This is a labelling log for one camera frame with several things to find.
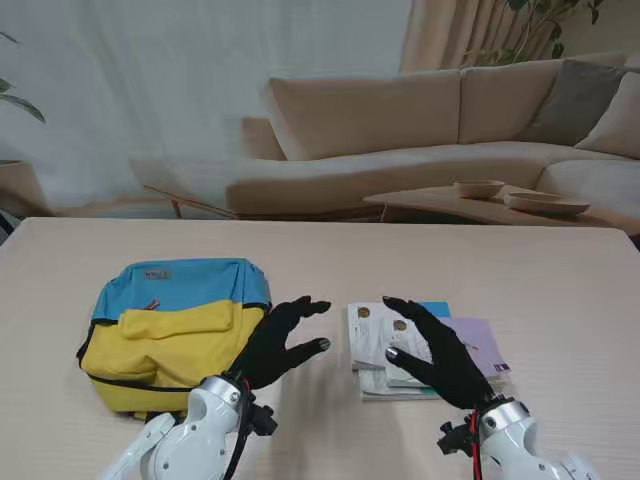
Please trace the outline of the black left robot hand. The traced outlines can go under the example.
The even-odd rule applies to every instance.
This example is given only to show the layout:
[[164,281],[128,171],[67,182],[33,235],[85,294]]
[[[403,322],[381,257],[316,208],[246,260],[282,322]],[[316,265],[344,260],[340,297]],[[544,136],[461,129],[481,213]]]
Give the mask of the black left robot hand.
[[226,374],[236,382],[246,383],[252,390],[259,390],[328,350],[331,342],[323,337],[291,348],[286,342],[302,319],[324,314],[330,307],[330,302],[313,301],[310,296],[278,304],[259,322]]

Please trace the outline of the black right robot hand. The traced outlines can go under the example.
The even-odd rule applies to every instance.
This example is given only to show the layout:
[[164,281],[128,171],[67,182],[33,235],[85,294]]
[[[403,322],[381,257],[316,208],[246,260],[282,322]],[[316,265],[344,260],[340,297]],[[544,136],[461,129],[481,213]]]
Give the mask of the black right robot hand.
[[385,357],[391,364],[433,388],[455,408],[482,409],[494,399],[493,388],[453,329],[414,301],[387,296],[382,301],[414,323],[431,353],[431,360],[425,361],[399,347],[388,347]]

